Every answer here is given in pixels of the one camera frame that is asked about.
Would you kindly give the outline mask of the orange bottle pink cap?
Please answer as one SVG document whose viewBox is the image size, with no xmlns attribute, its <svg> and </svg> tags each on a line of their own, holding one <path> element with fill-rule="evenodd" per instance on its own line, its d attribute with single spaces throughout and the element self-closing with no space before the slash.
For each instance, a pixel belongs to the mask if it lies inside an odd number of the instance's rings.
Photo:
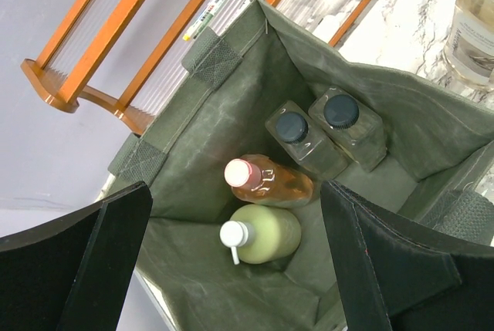
<svg viewBox="0 0 494 331">
<path fill-rule="evenodd" d="M 224 178 L 238 199 L 253 204 L 298 208 L 309 204 L 314 194 L 310 177 L 261 154 L 230 160 Z"/>
</svg>

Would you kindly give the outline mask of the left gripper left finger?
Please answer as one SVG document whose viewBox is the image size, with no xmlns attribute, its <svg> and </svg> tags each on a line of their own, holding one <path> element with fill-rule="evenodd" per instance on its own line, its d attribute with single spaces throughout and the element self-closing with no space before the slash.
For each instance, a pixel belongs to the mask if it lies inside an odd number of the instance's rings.
<svg viewBox="0 0 494 331">
<path fill-rule="evenodd" d="M 1 239 L 3 330 L 115 330 L 151 214 L 143 182 Z"/>
</svg>

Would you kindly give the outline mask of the clear square bottle black caps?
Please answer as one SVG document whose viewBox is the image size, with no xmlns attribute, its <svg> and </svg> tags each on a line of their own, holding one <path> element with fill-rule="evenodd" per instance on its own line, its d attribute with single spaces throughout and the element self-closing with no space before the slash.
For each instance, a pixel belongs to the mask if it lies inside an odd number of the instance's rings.
<svg viewBox="0 0 494 331">
<path fill-rule="evenodd" d="M 381 117 L 348 92 L 331 86 L 309 108 L 310 118 L 366 172 L 386 157 Z"/>
</svg>

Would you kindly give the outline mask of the green canvas bag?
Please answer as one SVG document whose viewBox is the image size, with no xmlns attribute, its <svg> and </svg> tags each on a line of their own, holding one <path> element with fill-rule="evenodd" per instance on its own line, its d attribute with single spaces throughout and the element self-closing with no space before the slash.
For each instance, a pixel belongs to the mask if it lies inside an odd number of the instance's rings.
<svg viewBox="0 0 494 331">
<path fill-rule="evenodd" d="M 174 330 L 491 330 L 493 111 L 254 0 L 110 164 Z"/>
</svg>

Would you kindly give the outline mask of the green lotion pump bottle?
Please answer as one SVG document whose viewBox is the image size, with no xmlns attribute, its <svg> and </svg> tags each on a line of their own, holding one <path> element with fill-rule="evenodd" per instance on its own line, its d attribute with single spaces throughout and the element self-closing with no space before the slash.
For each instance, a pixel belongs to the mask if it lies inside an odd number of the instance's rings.
<svg viewBox="0 0 494 331">
<path fill-rule="evenodd" d="M 259 265 L 285 258 L 299 247 L 302 228 L 297 217 L 282 208 L 247 204 L 220 228 L 221 243 L 233 262 Z"/>
</svg>

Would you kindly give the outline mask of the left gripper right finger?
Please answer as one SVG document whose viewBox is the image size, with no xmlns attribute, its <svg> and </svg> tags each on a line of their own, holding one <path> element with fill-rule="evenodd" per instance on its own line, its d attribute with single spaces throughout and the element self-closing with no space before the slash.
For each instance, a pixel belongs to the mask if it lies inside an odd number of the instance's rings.
<svg viewBox="0 0 494 331">
<path fill-rule="evenodd" d="M 493 249 L 375 205 L 336 181 L 320 191 L 350 330 L 491 330 Z"/>
</svg>

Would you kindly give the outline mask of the amber mouthwash bottle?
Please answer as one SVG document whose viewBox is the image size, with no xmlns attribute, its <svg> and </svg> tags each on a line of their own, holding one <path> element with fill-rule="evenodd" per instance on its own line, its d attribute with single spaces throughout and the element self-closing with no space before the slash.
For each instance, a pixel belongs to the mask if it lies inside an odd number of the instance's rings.
<svg viewBox="0 0 494 331">
<path fill-rule="evenodd" d="M 493 91 L 493 0 L 455 1 L 443 56 L 467 86 Z"/>
</svg>

